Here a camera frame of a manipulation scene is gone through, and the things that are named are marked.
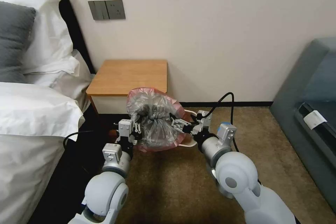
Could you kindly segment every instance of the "brown carpet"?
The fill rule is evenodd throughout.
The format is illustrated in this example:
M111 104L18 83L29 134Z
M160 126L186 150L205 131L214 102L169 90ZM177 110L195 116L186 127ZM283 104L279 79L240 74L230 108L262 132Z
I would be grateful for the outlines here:
M239 150L253 160L263 185L277 192L302 224L336 223L269 109L237 107L234 114ZM215 133L221 122L229 120L230 109L217 108L211 131ZM118 224L245 223L238 203L218 192L196 146L135 152L127 185L130 192Z

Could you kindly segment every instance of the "white wall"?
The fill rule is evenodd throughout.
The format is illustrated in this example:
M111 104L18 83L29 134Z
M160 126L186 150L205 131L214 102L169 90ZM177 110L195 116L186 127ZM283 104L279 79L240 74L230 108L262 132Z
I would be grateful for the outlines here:
M121 21L94 21L87 1L71 0L94 66L167 59L183 102L270 101L305 44L336 35L335 0L123 0Z

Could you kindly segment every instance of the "power cord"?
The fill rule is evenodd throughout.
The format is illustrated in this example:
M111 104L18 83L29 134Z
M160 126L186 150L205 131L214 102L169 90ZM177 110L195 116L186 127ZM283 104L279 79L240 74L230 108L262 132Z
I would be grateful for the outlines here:
M75 133L71 133L70 135L66 136L63 140L63 148L65 149L67 147L67 140L69 139L69 137L73 136L73 135L77 135L77 134L81 134L81 133L88 133L88 132L93 132L93 130L90 131L78 131Z
M209 113L207 113L205 116L202 116L201 114L197 114L196 118L198 120L201 120L202 118L206 118L208 117L219 105L220 103L222 102L222 100L224 100L227 96L231 95L232 97L232 102L231 102L231 113L230 113L230 123L233 125L233 108L234 108L234 100L235 100L235 95L232 93L232 92L228 92L226 93L225 95L223 95L219 100L218 102L216 103L215 106L212 107L212 109L209 111ZM240 152L239 149L238 149L238 146L236 144L236 140L235 138L232 139L233 141L233 145L234 145L234 148L236 149L237 152Z

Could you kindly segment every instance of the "garbage bag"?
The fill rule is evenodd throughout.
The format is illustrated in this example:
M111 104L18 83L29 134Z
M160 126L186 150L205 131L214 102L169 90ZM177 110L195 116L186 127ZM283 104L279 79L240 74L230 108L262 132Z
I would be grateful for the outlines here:
M171 126L169 113L182 118L184 109L167 94L149 87L133 89L127 96L126 108L131 120L143 127L143 138L137 144L141 151L163 151L183 141L185 134Z

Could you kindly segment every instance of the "paper tag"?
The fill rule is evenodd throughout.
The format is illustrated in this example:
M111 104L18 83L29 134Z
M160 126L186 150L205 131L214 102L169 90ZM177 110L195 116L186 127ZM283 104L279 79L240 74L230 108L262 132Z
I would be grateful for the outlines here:
M310 112L303 120L311 130L327 121L317 110Z

